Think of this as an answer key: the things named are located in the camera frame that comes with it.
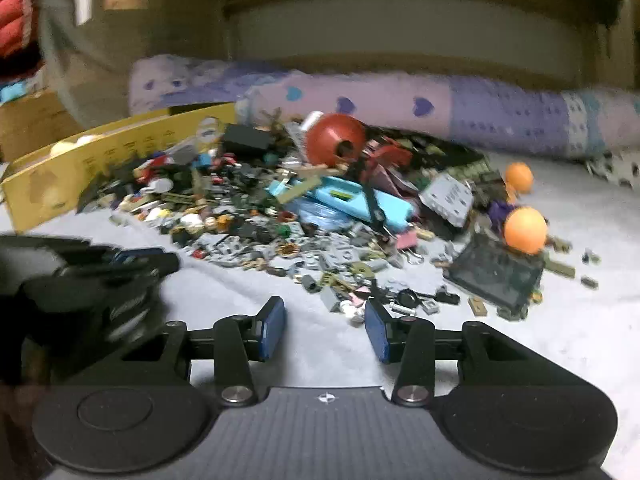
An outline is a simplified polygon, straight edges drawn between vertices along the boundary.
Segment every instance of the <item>gray fabric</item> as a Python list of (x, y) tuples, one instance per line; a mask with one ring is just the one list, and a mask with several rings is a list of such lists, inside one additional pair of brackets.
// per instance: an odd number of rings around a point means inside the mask
[[(496, 168), (513, 159), (492, 156)], [(507, 322), (488, 305), (483, 319), (497, 330), (539, 352), (601, 388), (618, 410), (618, 435), (605, 462), (618, 480), (635, 480), (640, 470), (640, 197), (628, 189), (591, 178), (578, 165), (547, 160), (527, 161), (534, 172), (534, 193), (523, 202), (538, 208), (550, 221), (550, 231), (571, 240), (574, 250), (556, 259), (577, 267), (578, 278), (588, 274), (600, 282), (597, 291), (548, 272), (542, 279), (544, 301), (532, 306), (524, 322)], [(36, 232), (92, 237), (96, 243), (128, 248), (162, 245), (171, 248), (146, 226), (117, 227), (105, 211), (67, 214)], [(0, 231), (9, 228), (0, 210)], [(431, 254), (442, 243), (428, 244)], [(580, 261), (584, 248), (602, 257), (599, 266)], [(405, 266), (380, 273), (395, 276), (417, 290), (431, 292), (442, 283), (430, 264)], [(230, 314), (254, 314), (272, 294), (284, 298), (289, 323), (274, 358), (253, 367), (261, 386), (372, 386), (387, 388), (398, 373), (396, 366), (376, 361), (363, 326), (347, 324), (342, 314), (329, 313), (319, 295), (307, 294), (289, 278), (263, 272), (221, 269), (184, 259), (184, 268), (164, 280), (161, 297), (170, 310), (168, 319), (187, 322), (190, 330), (209, 327)], [(429, 318), (437, 328), (458, 330), (473, 319), (462, 294), (459, 306), (443, 305)], [(436, 394), (444, 394), (457, 381), (455, 363), (439, 363)], [(211, 362), (194, 362), (192, 380), (212, 377)]]

